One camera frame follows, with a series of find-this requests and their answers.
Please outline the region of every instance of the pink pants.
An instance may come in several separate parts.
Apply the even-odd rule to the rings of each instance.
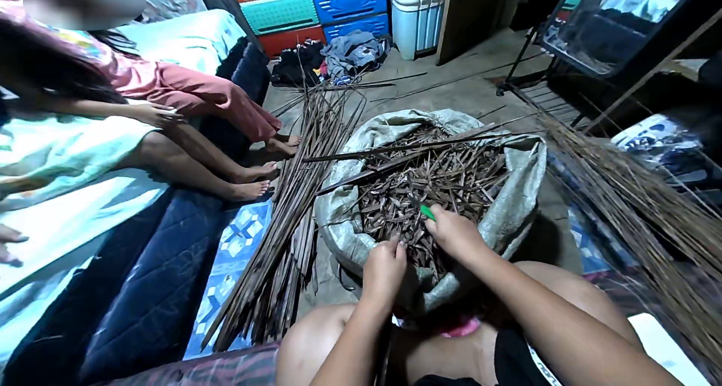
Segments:
[[[172,106],[187,117],[223,117],[252,142],[267,141],[281,121],[257,105],[230,80],[158,62],[158,82],[146,100]]]

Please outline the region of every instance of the person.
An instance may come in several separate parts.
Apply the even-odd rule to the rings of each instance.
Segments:
[[[0,0],[0,18],[24,27],[45,43],[91,65],[123,97],[147,100],[156,106],[109,106],[104,102],[56,102],[43,104],[50,111],[97,115],[112,113],[133,117],[158,126],[166,107],[185,117],[223,117],[251,142],[266,142],[268,151],[293,156],[300,138],[279,134],[281,122],[242,88],[221,77],[179,65],[152,62],[126,49],[134,44],[115,31],[72,31],[48,26],[32,19],[23,0]]]
[[[428,231],[504,304],[518,327],[483,323],[473,334],[444,338],[396,329],[388,359],[391,384],[679,385],[649,358],[633,327],[599,289],[555,266],[510,263],[493,252],[475,224],[431,207]],[[406,247],[374,248],[357,305],[322,307],[293,325],[280,346],[278,386],[369,385],[375,346],[407,269]]]
[[[94,68],[1,19],[0,40],[0,86],[20,97],[2,106],[3,210],[40,203],[129,167],[155,169],[171,182],[230,201],[268,191],[269,180],[254,180],[273,173],[275,162],[239,166],[167,107],[127,104]],[[96,103],[108,110],[97,111]],[[125,106],[132,112],[118,116],[114,108]],[[145,120],[149,109],[162,116]]]
[[[28,241],[29,238],[23,233],[14,230],[5,224],[0,224],[0,263],[8,263],[11,265],[20,265],[22,262],[20,259],[16,256],[11,254],[7,250],[7,243],[8,242],[25,242]]]

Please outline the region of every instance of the pink shirt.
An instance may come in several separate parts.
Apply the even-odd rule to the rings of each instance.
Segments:
[[[113,51],[85,31],[58,29],[36,21],[25,12],[23,0],[0,0],[0,17],[22,26],[59,51],[95,66],[122,95],[140,98],[156,86],[155,62]]]

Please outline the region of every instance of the long dark hair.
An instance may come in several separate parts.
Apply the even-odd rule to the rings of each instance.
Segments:
[[[21,26],[0,21],[0,41],[0,54],[12,59],[13,70],[38,88],[67,98],[128,102],[99,70],[50,47]]]
[[[118,31],[111,30],[100,30],[100,31],[87,31],[98,41],[108,45],[111,49],[124,55],[131,56],[133,58],[139,58],[137,53],[129,51],[130,49],[136,49],[136,43],[128,39],[127,36],[123,35]]]

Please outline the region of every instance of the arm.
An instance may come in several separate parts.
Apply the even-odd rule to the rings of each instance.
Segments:
[[[677,386],[642,351],[493,252],[468,219],[432,206],[429,231],[509,308],[564,384]]]
[[[363,293],[331,353],[316,372],[311,386],[368,386],[381,328],[406,271],[406,247],[384,241],[371,250],[363,270]]]
[[[26,80],[23,80],[15,72],[5,68],[0,69],[0,86],[4,86],[17,94],[21,100],[41,111],[88,117],[111,117],[119,115],[133,118],[159,128],[167,127],[167,125],[171,123],[183,121],[183,117],[169,111],[173,108],[168,106],[157,104],[113,104],[47,94],[41,89],[27,83]]]

